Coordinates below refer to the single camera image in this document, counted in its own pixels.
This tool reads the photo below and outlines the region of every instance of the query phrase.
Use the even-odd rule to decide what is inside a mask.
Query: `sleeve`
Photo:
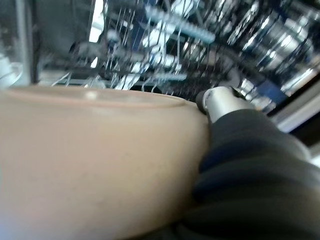
[[[210,132],[192,193],[199,207],[140,239],[320,239],[320,168],[301,142],[252,109],[228,113]]]

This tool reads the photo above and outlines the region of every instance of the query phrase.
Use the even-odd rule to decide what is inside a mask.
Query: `beige bowl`
[[[110,240],[191,206],[207,119],[181,98],[80,87],[0,94],[1,240]]]

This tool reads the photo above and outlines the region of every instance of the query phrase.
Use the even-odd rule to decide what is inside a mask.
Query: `metal cylinder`
[[[215,123],[222,116],[241,109],[254,109],[254,106],[232,94],[224,86],[207,90],[203,96],[202,104],[208,113],[208,118]]]

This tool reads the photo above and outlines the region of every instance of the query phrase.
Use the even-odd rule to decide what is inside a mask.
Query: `black sleeve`
[[[251,109],[210,128],[192,193],[200,207],[141,239],[320,239],[320,168],[307,162],[306,147]]]

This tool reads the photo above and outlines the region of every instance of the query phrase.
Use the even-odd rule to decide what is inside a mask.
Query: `dark fabric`
[[[318,240],[320,168],[294,137],[255,110],[210,126],[193,196],[202,205],[142,240]]]

